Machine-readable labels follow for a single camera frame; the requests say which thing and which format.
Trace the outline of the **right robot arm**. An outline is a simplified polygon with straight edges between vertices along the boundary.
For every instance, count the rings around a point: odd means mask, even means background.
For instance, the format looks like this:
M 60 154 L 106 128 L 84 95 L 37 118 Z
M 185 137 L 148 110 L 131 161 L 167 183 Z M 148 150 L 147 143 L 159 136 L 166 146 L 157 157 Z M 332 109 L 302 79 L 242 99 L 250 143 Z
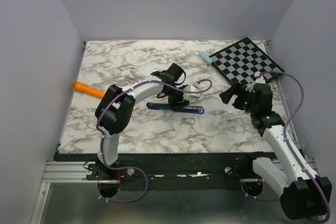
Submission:
M 272 109 L 271 87 L 264 83 L 249 87 L 234 83 L 219 96 L 224 104 L 236 98 L 233 107 L 250 115 L 253 127 L 272 148 L 282 167 L 279 169 L 269 158 L 258 157 L 243 162 L 242 173 L 249 178 L 260 176 L 278 195 L 288 219 L 329 219 L 332 184 L 327 177 L 318 175 L 293 143 L 281 116 Z

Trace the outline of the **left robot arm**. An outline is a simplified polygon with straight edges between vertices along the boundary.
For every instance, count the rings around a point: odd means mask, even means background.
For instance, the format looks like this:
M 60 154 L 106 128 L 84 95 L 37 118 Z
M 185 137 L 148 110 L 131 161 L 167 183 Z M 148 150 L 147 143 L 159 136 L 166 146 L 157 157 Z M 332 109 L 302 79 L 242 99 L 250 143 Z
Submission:
M 185 71 L 174 63 L 167 70 L 153 72 L 142 82 L 123 88 L 114 84 L 107 89 L 95 111 L 97 130 L 102 133 L 98 173 L 104 179 L 116 175 L 114 163 L 118 160 L 120 133 L 129 124 L 134 106 L 151 96 L 163 95 L 168 98 L 168 109 L 182 110 L 189 102 L 184 99 L 183 89 L 178 88 L 181 85 L 178 80 L 185 76 Z

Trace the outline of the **silver staple strips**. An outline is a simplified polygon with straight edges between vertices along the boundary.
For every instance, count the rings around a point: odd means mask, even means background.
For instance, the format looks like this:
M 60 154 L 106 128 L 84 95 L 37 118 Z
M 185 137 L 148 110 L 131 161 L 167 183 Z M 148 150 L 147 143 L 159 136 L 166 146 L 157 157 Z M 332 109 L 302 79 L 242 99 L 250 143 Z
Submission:
M 182 118 L 182 124 L 193 125 L 194 124 L 194 119 L 193 118 Z

